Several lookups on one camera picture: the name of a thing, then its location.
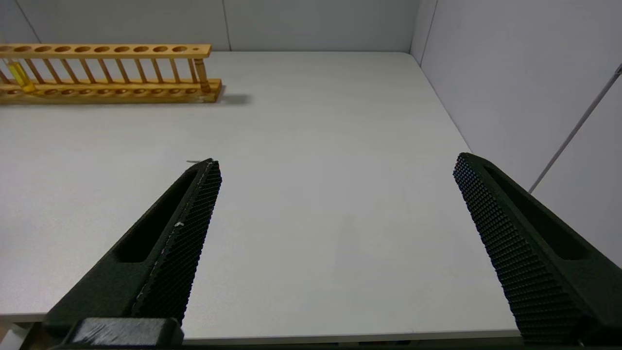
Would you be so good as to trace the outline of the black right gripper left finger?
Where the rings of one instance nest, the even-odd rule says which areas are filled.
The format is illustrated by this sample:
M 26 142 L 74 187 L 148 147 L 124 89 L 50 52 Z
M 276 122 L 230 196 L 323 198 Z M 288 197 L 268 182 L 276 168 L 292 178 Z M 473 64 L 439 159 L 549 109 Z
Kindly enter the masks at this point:
M 211 158 L 188 168 L 44 317 L 65 336 L 89 317 L 182 323 L 222 184 Z

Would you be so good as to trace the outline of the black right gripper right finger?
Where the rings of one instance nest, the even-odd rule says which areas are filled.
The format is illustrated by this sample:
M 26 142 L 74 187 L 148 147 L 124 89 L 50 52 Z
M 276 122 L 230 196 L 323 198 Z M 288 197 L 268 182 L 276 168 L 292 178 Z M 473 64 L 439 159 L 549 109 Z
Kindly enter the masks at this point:
M 493 163 L 453 177 L 527 346 L 619 347 L 622 271 Z

